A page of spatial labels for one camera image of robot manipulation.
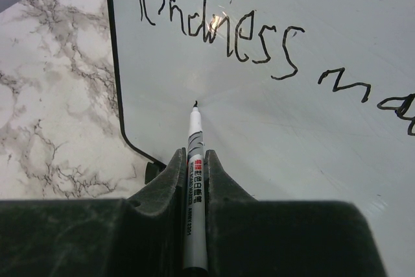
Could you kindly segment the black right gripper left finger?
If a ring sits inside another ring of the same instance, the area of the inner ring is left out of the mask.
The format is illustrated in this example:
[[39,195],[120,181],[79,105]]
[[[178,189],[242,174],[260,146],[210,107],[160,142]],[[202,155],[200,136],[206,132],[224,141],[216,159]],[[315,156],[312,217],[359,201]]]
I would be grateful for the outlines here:
[[4,200],[2,276],[177,276],[186,155],[128,199]]

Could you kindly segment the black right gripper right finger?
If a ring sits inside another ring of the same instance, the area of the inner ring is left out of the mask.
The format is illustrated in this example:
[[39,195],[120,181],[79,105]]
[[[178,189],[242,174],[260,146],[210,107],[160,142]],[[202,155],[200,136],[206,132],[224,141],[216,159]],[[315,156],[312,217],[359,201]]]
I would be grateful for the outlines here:
[[256,200],[206,152],[212,276],[385,276],[362,213],[336,200]]

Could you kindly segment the black whiteboard marker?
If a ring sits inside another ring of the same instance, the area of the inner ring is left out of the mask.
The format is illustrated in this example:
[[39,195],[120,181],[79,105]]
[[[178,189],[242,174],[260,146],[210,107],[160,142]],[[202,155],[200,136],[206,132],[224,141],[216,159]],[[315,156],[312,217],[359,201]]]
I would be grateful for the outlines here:
[[193,105],[189,121],[184,208],[183,275],[208,276],[204,140],[197,102]]

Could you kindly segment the black framed whiteboard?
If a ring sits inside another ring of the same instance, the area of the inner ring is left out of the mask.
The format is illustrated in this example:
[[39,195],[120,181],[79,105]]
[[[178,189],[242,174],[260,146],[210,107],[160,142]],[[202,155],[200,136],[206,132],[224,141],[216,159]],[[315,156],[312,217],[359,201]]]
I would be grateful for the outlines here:
[[121,133],[167,163],[194,105],[261,200],[343,200],[414,275],[414,0],[108,0]]

